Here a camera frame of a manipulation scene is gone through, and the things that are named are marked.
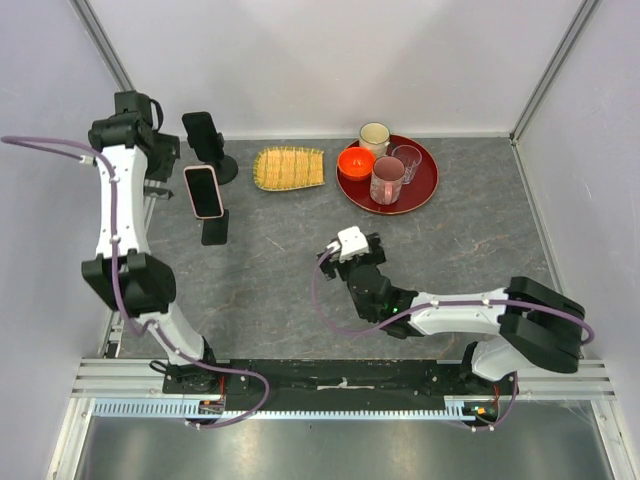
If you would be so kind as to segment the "black folding phone stand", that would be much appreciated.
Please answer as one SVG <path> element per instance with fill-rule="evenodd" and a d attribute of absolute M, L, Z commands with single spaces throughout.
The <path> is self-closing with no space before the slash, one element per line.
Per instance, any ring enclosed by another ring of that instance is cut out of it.
<path fill-rule="evenodd" d="M 225 245 L 228 241 L 229 210 L 225 209 L 219 218 L 202 221 L 201 244 L 203 246 Z"/>

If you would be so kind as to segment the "black round-base phone stand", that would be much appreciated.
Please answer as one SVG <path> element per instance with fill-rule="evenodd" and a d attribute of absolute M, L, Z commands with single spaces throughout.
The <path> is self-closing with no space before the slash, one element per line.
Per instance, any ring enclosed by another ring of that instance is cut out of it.
<path fill-rule="evenodd" d="M 214 168 L 219 185 L 228 184 L 235 179 L 239 172 L 238 164 L 225 153 L 222 133 L 189 133 L 187 142 L 201 163 Z"/>

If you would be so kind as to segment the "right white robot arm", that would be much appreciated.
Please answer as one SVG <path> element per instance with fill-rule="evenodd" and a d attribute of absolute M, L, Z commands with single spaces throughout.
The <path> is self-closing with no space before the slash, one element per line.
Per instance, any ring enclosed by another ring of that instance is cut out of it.
<path fill-rule="evenodd" d="M 574 374 L 583 346 L 594 340 L 580 304 L 528 277 L 513 277 L 490 291 L 438 295 L 393 285 L 379 270 L 385 260 L 378 234 L 350 227 L 318 254 L 311 279 L 340 278 L 358 316 L 370 324 L 366 334 L 482 336 L 466 348 L 457 371 L 469 393 L 532 368 Z"/>

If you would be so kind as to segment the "black smartphone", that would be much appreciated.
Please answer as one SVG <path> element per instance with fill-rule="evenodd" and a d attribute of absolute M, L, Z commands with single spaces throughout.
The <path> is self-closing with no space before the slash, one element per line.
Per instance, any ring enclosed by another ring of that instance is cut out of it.
<path fill-rule="evenodd" d="M 201 162 L 217 162 L 224 158 L 224 138 L 217 131 L 209 112 L 185 113 L 182 115 L 182 123 L 187 133 L 187 142 Z"/>

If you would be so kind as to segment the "pink-cased smartphone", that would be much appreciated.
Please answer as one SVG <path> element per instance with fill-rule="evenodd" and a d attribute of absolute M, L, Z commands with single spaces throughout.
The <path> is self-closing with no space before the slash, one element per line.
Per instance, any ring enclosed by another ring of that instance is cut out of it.
<path fill-rule="evenodd" d="M 211 165 L 185 167 L 184 180 L 194 216 L 200 220 L 213 220 L 224 216 L 215 169 Z"/>

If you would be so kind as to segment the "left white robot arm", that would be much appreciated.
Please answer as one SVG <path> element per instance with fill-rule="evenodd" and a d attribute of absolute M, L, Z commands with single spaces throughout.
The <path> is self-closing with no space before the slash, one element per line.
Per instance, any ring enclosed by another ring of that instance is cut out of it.
<path fill-rule="evenodd" d="M 152 367 L 208 393 L 220 378 L 213 351 L 177 306 L 175 275 L 151 254 L 145 224 L 145 183 L 170 178 L 180 141 L 161 133 L 156 100 L 130 90 L 116 93 L 114 103 L 114 114 L 88 132 L 100 174 L 101 224 L 95 257 L 82 263 L 81 274 L 134 336 L 150 334 L 161 345 L 167 361 Z"/>

